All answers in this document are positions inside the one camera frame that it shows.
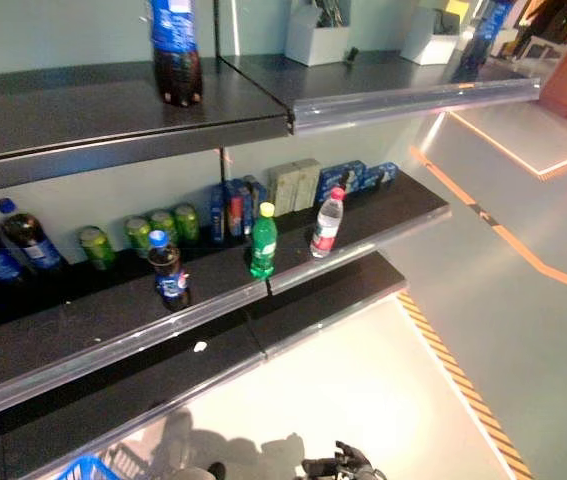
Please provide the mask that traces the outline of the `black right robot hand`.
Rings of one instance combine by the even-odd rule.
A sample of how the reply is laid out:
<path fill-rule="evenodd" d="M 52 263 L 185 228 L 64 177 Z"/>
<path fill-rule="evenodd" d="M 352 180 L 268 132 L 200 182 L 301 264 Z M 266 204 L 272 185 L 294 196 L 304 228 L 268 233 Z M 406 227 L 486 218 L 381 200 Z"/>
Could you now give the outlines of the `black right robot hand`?
<path fill-rule="evenodd" d="M 335 442 L 332 457 L 304 459 L 301 467 L 306 479 L 385 479 L 383 472 L 373 467 L 357 448 L 342 441 Z"/>

